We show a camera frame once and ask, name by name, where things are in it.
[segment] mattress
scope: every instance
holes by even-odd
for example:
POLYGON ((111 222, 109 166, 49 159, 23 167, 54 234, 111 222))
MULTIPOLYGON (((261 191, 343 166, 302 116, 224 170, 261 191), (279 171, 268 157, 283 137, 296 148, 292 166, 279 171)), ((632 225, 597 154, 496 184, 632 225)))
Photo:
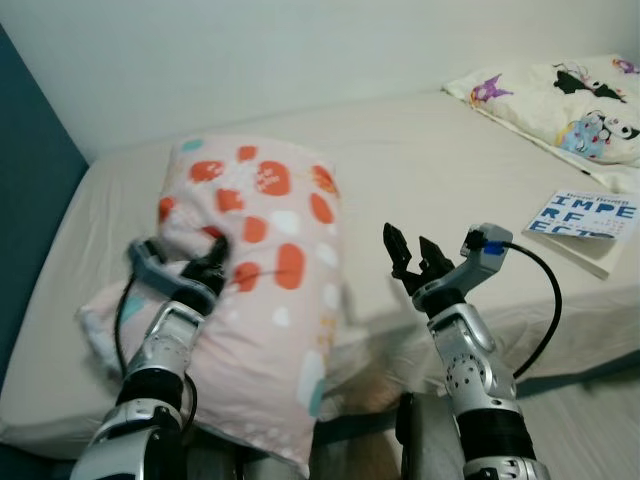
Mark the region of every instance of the mattress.
MULTIPOLYGON (((440 245, 455 263, 472 224, 510 229, 542 255, 564 294, 556 336, 528 376, 577 373, 638 349, 637 238, 602 281, 520 234, 558 189, 600 191, 588 176, 443 93, 355 103, 266 118, 220 132, 252 133, 319 150, 337 165, 343 194, 345 312, 324 418, 391 403, 393 389, 442 385, 442 366, 402 286, 391 279, 384 222, 440 245), (379 383, 385 388, 376 388, 379 383)), ((155 229, 173 140, 98 159, 79 186, 33 292, 0 397, 0 440, 54 458, 79 454, 117 386, 105 381, 74 313, 125 278, 124 251, 155 229)), ((511 252, 468 297, 507 363, 519 366, 543 336, 553 295, 543 272, 511 252)))

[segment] pillow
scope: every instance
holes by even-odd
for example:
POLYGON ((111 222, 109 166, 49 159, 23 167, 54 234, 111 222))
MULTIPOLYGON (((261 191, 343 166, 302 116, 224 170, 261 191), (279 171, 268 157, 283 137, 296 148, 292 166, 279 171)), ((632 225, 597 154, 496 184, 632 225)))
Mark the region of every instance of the pillow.
MULTIPOLYGON (((340 307, 338 191, 331 167, 296 145, 248 136, 191 138, 172 153, 159 202, 167 268, 231 244, 229 281, 206 319, 189 368, 196 421, 264 450, 308 476, 340 307)), ((94 350, 113 366, 122 284, 79 312, 94 350)), ((129 360, 163 299, 135 285, 123 309, 129 360)))
POLYGON ((613 191, 637 191, 640 69, 617 55, 486 68, 444 86, 613 191))

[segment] purple cartoon character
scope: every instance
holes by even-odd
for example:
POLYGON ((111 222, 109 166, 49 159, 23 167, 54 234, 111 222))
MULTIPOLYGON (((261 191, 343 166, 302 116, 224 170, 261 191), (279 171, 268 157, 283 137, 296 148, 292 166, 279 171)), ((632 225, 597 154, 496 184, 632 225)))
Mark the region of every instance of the purple cartoon character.
POLYGON ((614 58, 613 66, 620 70, 622 73, 635 73, 640 74, 640 67, 634 63, 623 60, 622 58, 614 58))
POLYGON ((502 95, 513 95, 513 92, 497 88, 496 84, 498 83, 498 79, 501 75, 502 74, 499 73, 495 77, 490 78, 483 84, 478 85, 473 90, 471 90, 471 105, 477 106, 480 103, 487 103, 490 98, 498 98, 502 95))

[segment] cartoon character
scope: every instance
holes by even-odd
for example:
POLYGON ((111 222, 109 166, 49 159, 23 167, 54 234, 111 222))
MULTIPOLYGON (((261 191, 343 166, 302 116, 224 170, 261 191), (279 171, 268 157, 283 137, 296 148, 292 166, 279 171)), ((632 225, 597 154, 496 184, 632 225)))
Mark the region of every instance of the cartoon character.
POLYGON ((595 159, 602 156, 606 140, 600 138, 602 122, 599 116, 587 114, 571 122, 556 137, 556 146, 581 157, 595 159))
POLYGON ((560 63, 554 65, 557 68, 557 80, 553 83, 566 95, 578 90, 590 90, 596 97, 607 97, 627 103, 620 96, 620 90, 612 90, 606 83, 595 80, 589 76, 589 72, 583 66, 576 63, 560 63))
POLYGON ((635 73, 640 74, 640 67, 636 64, 623 60, 622 58, 614 58, 613 66, 620 70, 622 73, 635 73))
POLYGON ((471 105, 479 105, 481 102, 486 103, 490 98, 498 98, 502 95, 513 95, 513 92, 502 90, 496 87, 498 79, 502 74, 499 73, 493 78, 490 78, 481 85, 474 87, 471 90, 471 105))
POLYGON ((567 125, 556 137, 556 146, 593 160, 602 157, 613 138, 631 140, 639 134, 640 130, 594 110, 567 125))

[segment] black cable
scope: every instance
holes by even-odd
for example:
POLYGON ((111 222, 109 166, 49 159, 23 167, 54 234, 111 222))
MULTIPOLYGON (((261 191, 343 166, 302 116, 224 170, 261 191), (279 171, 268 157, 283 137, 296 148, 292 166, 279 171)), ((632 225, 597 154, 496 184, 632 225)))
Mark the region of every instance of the black cable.
POLYGON ((196 384, 187 373, 184 374, 184 380, 189 385, 189 390, 191 390, 191 408, 189 409, 189 418, 187 418, 182 429, 182 435, 185 435, 193 425, 193 419, 196 417, 196 410, 198 409, 198 389, 196 384))
POLYGON ((538 255, 533 253, 531 250, 528 250, 518 245, 517 243, 501 242, 501 244, 506 248, 517 250, 518 252, 525 254, 526 256, 531 258, 533 261, 535 261, 538 265, 540 265, 540 267, 544 270, 544 273, 546 273, 547 277, 549 277, 549 281, 551 282, 551 287, 553 288, 553 295, 555 297, 555 309, 553 311, 553 318, 551 319, 551 323, 549 324, 547 333, 545 333, 544 337, 540 341, 540 344, 536 347, 536 349, 533 351, 533 353, 527 359, 527 361, 524 362, 522 366, 518 368, 513 374, 514 378, 518 378, 522 376, 522 374, 526 372, 529 369, 529 367, 533 365, 533 363, 542 354, 547 344, 551 340, 551 337, 553 337, 553 334, 558 328, 558 324, 560 323, 560 316, 562 314, 562 293, 560 292, 560 284, 558 283, 558 280, 556 279, 556 276, 554 275, 553 271, 551 270, 549 265, 547 265, 545 261, 542 260, 538 255))
POLYGON ((127 303, 127 298, 129 297, 129 291, 131 290, 133 282, 135 281, 135 275, 131 274, 131 276, 129 277, 129 281, 127 282, 127 286, 124 287, 122 295, 120 296, 118 308, 116 309, 116 321, 113 326, 113 339, 116 344, 116 354, 118 356, 118 364, 120 365, 120 373, 122 374, 123 379, 127 374, 127 363, 125 362, 124 354, 122 353, 122 343, 120 341, 120 326, 122 324, 122 310, 124 310, 124 305, 127 303))
MULTIPOLYGON (((124 353, 122 351, 122 341, 120 338, 120 327, 122 325, 122 311, 124 310, 124 306, 127 303, 127 298, 129 297, 129 292, 131 291, 131 287, 133 286, 136 277, 134 274, 131 274, 129 277, 129 281, 127 285, 124 287, 122 291, 122 295, 120 296, 120 300, 118 301, 118 307, 116 308, 116 320, 113 325, 113 339, 116 345, 116 354, 118 356, 118 364, 120 366, 120 373, 122 374, 122 378, 124 379, 127 374, 127 363, 124 359, 124 353)), ((185 382, 189 386, 189 390, 191 391, 191 407, 189 409, 189 417, 184 424, 184 428, 182 429, 182 434, 185 435, 191 425, 193 425, 193 420, 196 416, 196 409, 198 408, 198 390, 196 388, 196 384, 193 379, 185 373, 184 375, 185 382)))

